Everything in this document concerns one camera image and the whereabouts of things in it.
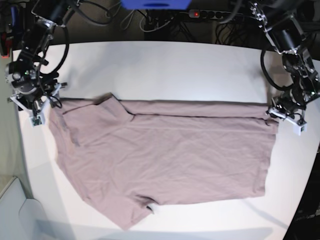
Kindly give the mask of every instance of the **power strip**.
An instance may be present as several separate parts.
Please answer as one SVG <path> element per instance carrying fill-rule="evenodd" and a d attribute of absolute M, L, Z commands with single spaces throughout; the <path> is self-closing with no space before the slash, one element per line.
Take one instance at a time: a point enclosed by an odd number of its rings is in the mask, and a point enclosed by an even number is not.
<path fill-rule="evenodd" d="M 213 10 L 198 10 L 190 9 L 188 12 L 191 19 L 211 19 L 211 20 L 220 20 L 227 17 L 230 12 L 228 11 L 213 11 Z M 243 17 L 242 13 L 237 13 L 236 17 Z"/>

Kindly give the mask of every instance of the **floor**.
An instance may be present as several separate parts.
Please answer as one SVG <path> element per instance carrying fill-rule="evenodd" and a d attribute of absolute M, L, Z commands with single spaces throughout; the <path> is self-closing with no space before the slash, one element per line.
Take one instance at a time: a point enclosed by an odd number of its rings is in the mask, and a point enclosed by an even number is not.
<path fill-rule="evenodd" d="M 16 176 L 20 179 L 27 198 L 31 198 L 16 108 L 13 103 L 7 103 L 12 90 L 6 83 L 5 67 L 10 61 L 9 58 L 0 58 L 0 192 Z"/>
<path fill-rule="evenodd" d="M 93 0 L 108 9 L 119 0 Z M 105 12 L 97 9 L 95 6 L 84 4 L 82 10 L 97 21 L 106 21 Z M 190 9 L 201 10 L 215 10 L 215 11 L 228 11 L 227 0 L 192 0 L 189 5 Z M 75 14 L 68 23 L 68 30 L 71 43 L 86 43 L 86 42 L 109 42 L 109 41 L 143 41 L 144 33 L 139 28 L 139 23 L 142 18 L 137 12 L 134 14 L 130 26 L 127 30 L 121 30 L 120 24 L 122 20 L 130 13 L 130 10 L 121 8 L 118 14 L 114 17 L 112 23 L 107 27 L 93 26 L 85 22 L 78 14 Z M 197 38 L 200 43 L 213 44 L 216 36 L 214 30 L 217 23 L 187 23 L 190 32 Z M 184 36 L 176 38 L 177 42 L 187 42 Z M 251 48 L 257 47 L 257 40 L 252 37 L 249 40 Z M 63 44 L 65 42 L 63 31 L 58 29 L 54 35 L 53 44 Z M 313 59 L 320 60 L 320 34 L 318 34 L 312 49 L 310 50 Z"/>

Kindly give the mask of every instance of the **t-shirt sleeve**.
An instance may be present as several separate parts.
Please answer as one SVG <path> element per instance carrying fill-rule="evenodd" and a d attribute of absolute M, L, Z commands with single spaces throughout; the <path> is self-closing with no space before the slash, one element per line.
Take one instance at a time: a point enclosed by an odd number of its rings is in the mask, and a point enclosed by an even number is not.
<path fill-rule="evenodd" d="M 84 182 L 82 199 L 123 230 L 128 230 L 152 213 L 144 201 L 124 196 L 109 184 Z"/>

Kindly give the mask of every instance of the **metal bracket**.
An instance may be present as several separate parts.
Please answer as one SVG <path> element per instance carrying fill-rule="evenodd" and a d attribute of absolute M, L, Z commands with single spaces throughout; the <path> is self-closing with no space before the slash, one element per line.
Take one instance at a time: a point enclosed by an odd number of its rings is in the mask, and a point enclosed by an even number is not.
<path fill-rule="evenodd" d="M 55 96 L 58 94 L 59 90 L 61 89 L 62 85 L 61 83 L 57 83 L 54 88 L 55 90 L 51 93 L 52 96 Z M 36 116 L 34 116 L 33 111 L 26 108 L 26 106 L 24 106 L 17 98 L 17 94 L 14 94 L 10 97 L 10 99 L 12 100 L 12 102 L 14 102 L 16 105 L 18 105 L 21 109 L 23 109 L 25 112 L 27 112 L 29 114 L 29 120 L 30 123 L 32 125 L 32 127 L 38 126 L 38 125 L 42 125 L 46 123 L 46 119 L 45 119 L 45 114 L 44 114 L 44 110 L 47 108 L 47 106 L 50 104 L 49 99 L 47 98 L 44 103 L 41 105 L 41 108 L 39 110 L 39 112 L 37 113 Z"/>
<path fill-rule="evenodd" d="M 273 114 L 280 119 L 286 120 L 293 124 L 293 132 L 298 136 L 301 136 L 302 132 L 307 131 L 307 122 L 304 120 L 305 111 L 302 111 L 301 119 L 294 120 L 292 117 L 285 115 L 284 113 L 279 112 L 275 107 L 272 107 L 268 110 L 269 114 Z"/>

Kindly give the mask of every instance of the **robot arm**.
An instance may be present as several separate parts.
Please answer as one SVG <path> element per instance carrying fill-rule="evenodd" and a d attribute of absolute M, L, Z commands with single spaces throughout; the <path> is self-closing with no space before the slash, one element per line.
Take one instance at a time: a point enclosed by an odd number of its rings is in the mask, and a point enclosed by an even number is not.
<path fill-rule="evenodd" d="M 40 68 L 41 65 L 48 64 L 45 57 L 49 42 L 53 39 L 53 30 L 55 27 L 64 26 L 64 16 L 68 8 L 69 5 L 64 0 L 39 0 L 32 10 L 39 19 L 23 36 L 22 49 L 17 60 L 6 66 L 7 82 L 14 89 L 9 100 L 17 104 L 20 110 L 29 113 L 33 126 L 45 123 L 43 110 L 49 103 L 52 107 L 61 107 L 56 95 L 65 84 L 56 80 L 59 76 L 57 70 L 42 74 Z"/>
<path fill-rule="evenodd" d="M 252 14 L 259 21 L 259 27 L 264 31 L 274 50 L 282 55 L 283 67 L 291 74 L 293 82 L 286 87 L 277 86 L 273 82 L 264 66 L 266 49 L 263 50 L 262 70 L 269 83 L 283 92 L 272 99 L 267 114 L 290 121 L 297 134 L 306 129 L 304 115 L 307 104 L 320 97 L 319 75 L 308 49 L 304 46 L 306 37 L 291 12 L 301 1 L 303 0 L 269 0 L 267 5 L 262 5 L 261 1 L 249 2 Z M 68 3 L 73 7 L 76 5 L 73 0 L 37 2 L 32 13 L 39 17 L 39 20 L 33 29 L 25 34 L 17 61 L 11 62 L 6 68 L 7 81 L 15 91 L 10 99 L 21 110 L 29 112 L 33 126 L 44 123 L 43 109 L 49 103 L 52 107 L 61 107 L 56 95 L 63 84 L 56 80 L 59 76 L 57 70 L 50 74 L 41 74 L 40 67 L 48 64 L 45 56 L 49 42 L 53 39 L 54 28 L 64 27 L 74 13 L 74 10 L 68 12 Z M 43 53 L 43 57 L 38 56 L 40 52 Z"/>
<path fill-rule="evenodd" d="M 298 135 L 306 130 L 304 120 L 307 104 L 320 97 L 320 78 L 307 47 L 306 39 L 300 24 L 294 14 L 288 11 L 297 7 L 292 3 L 300 1 L 286 0 L 273 1 L 269 5 L 251 2 L 251 11 L 259 21 L 259 27 L 265 33 L 270 45 L 282 55 L 283 68 L 290 73 L 292 84 L 290 86 L 277 86 L 268 75 L 264 66 L 264 54 L 261 54 L 261 67 L 269 83 L 283 93 L 272 99 L 267 113 L 272 117 L 287 120 L 293 124 L 293 130 Z"/>

